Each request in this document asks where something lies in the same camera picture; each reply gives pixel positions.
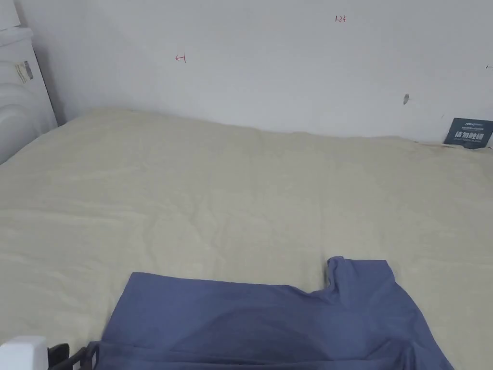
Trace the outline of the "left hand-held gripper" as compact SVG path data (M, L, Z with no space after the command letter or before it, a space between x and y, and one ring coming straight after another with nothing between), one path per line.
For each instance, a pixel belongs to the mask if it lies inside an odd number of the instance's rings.
M70 354L67 343L48 347L43 336L17 336L0 346L2 370L97 370L100 362L100 346L89 343Z

